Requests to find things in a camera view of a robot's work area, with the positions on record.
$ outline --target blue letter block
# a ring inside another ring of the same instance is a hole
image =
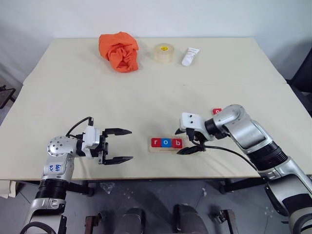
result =
[[[162,138],[161,139],[161,147],[170,148],[171,147],[171,139],[170,138]]]

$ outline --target gray floor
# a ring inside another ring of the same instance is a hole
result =
[[[286,217],[277,214],[264,186],[222,195],[205,180],[115,181],[107,194],[94,184],[93,197],[67,192],[67,233],[84,233],[84,220],[100,211],[107,214],[106,221],[95,227],[95,234],[112,233],[123,213],[131,207],[141,207],[147,216],[146,233],[172,232],[172,211],[175,204],[187,203],[195,207],[210,234],[229,234],[227,223],[216,224],[210,216],[218,209],[235,212],[240,234],[289,234]],[[26,185],[16,198],[0,198],[0,234],[19,233],[37,186]]]

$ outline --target black cable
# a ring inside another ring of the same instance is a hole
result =
[[[70,135],[70,133],[72,132],[72,130],[74,130],[74,128],[76,128],[79,124],[81,124],[81,123],[83,123],[84,121],[86,121],[86,120],[91,120],[92,119],[92,117],[87,117],[87,118],[84,118],[84,119],[82,119],[82,120],[80,120],[78,123],[76,123],[68,132],[67,132],[67,134],[66,134],[66,136],[68,137],[69,135]]]
[[[31,222],[25,225],[19,234],[25,234],[30,227],[36,227],[44,230],[48,234],[56,234],[56,232],[47,224],[41,222]]]
[[[245,162],[247,162],[252,168],[254,168],[256,171],[257,171],[257,168],[255,166],[252,165],[251,162],[249,162],[243,155],[240,155],[239,153],[233,151],[233,150],[229,150],[227,148],[223,148],[223,147],[218,147],[218,146],[211,146],[211,145],[201,145],[201,144],[198,144],[196,143],[195,141],[191,140],[191,142],[196,145],[196,146],[199,146],[199,147],[204,147],[204,148],[209,148],[209,149],[216,149],[216,150],[224,150],[224,151],[227,151],[227,152],[230,152],[232,154],[235,154],[239,157],[241,157],[243,160],[245,160]]]
[[[67,137],[73,137],[73,138],[77,138],[78,139],[78,137],[76,137],[74,135],[71,135],[71,134],[68,134]]]

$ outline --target table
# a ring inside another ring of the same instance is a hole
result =
[[[153,154],[148,139],[172,135],[182,112],[207,119],[213,108],[241,104],[302,170],[312,173],[312,119],[253,38],[137,39],[139,70],[115,72],[98,53],[98,39],[56,39],[42,56],[0,128],[0,179],[39,180],[47,143],[86,116],[95,127],[133,133],[109,136],[120,165],[75,159],[73,179],[257,177],[228,152]],[[153,61],[153,47],[174,45],[171,64]],[[180,62],[199,48],[193,64]],[[81,133],[80,126],[74,132]],[[239,152],[228,138],[209,144]]]

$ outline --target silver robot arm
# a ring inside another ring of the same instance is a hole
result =
[[[289,216],[292,234],[312,232],[308,226],[312,220],[311,180],[242,106],[230,105],[207,121],[199,115],[183,113],[177,133],[183,132],[201,145],[231,137],[266,180],[266,192],[274,208]]]
[[[80,123],[89,120],[83,134],[70,135],[70,132]],[[74,158],[85,156],[98,158],[99,164],[119,164],[132,157],[114,157],[106,159],[108,143],[105,139],[109,134],[130,134],[120,128],[100,130],[93,126],[93,118],[88,117],[77,123],[66,136],[57,136],[48,143],[48,159],[43,168],[39,190],[36,198],[30,204],[21,234],[38,234],[42,230],[52,234],[66,233],[66,217],[64,212],[66,191],[74,172]]]

